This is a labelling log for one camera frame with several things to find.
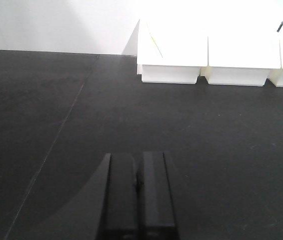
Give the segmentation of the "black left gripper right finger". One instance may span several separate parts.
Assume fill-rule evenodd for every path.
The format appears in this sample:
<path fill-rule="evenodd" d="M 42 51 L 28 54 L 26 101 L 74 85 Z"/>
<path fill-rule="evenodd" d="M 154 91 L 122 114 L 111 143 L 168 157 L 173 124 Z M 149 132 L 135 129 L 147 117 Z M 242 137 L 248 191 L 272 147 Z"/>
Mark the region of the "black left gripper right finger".
<path fill-rule="evenodd" d="M 179 236 L 164 153 L 144 152 L 137 177 L 140 238 L 177 240 Z"/>

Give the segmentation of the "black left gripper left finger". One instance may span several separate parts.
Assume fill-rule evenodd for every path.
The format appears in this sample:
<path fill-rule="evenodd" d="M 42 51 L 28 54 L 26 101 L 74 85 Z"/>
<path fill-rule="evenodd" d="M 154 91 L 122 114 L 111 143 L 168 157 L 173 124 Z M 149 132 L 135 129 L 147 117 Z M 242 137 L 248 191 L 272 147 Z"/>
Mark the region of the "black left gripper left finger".
<path fill-rule="evenodd" d="M 135 240 L 134 159 L 107 153 L 88 183 L 39 226 L 40 240 Z"/>

